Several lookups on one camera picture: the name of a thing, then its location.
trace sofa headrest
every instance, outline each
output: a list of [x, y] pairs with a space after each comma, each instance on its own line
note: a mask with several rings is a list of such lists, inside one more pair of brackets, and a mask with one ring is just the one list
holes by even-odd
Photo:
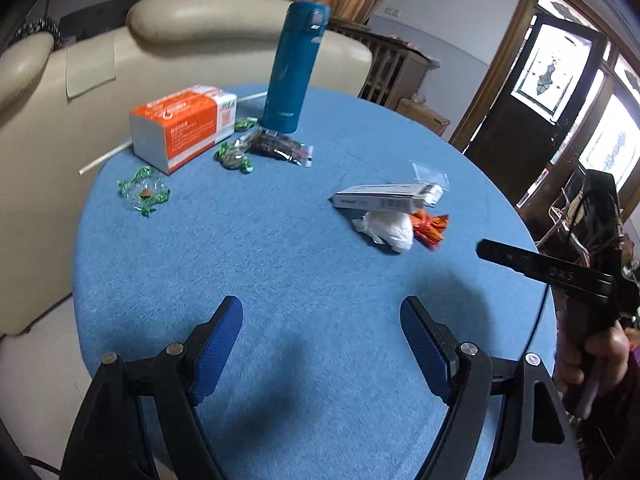
[[10, 46], [0, 56], [0, 110], [39, 78], [53, 49], [53, 36], [39, 32]]
[[277, 38], [288, 0], [140, 0], [127, 15], [132, 34], [153, 43]]

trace wall socket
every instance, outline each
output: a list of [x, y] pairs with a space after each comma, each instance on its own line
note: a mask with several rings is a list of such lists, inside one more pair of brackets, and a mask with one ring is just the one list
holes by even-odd
[[387, 7], [385, 9], [385, 14], [389, 14], [390, 16], [393, 16], [393, 17], [397, 18], [398, 16], [400, 16], [400, 9], [394, 9], [393, 7]]

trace cardboard box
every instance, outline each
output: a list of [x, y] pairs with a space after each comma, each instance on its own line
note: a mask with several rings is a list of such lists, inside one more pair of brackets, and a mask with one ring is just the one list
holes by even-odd
[[391, 210], [411, 214], [424, 207], [424, 200], [433, 189], [431, 184], [351, 186], [335, 193], [331, 200], [334, 207], [345, 209]]
[[414, 103], [411, 99], [400, 99], [396, 112], [420, 123], [422, 126], [426, 126], [439, 137], [442, 136], [444, 130], [451, 123], [451, 121], [431, 110], [431, 108]]
[[236, 122], [235, 94], [197, 85], [129, 113], [133, 150], [165, 174], [226, 139]]

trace floor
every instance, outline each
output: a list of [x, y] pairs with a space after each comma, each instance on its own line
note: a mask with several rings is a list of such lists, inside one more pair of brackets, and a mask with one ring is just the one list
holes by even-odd
[[[73, 299], [29, 333], [0, 341], [0, 418], [24, 455], [60, 468], [91, 378], [80, 356]], [[158, 464], [162, 480], [175, 476]], [[43, 479], [57, 479], [35, 469]]]

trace blue water bottle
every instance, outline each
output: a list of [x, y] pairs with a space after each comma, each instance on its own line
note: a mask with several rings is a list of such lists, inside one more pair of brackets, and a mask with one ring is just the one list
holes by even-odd
[[296, 131], [330, 9], [317, 2], [289, 6], [273, 62], [260, 124], [281, 134]]

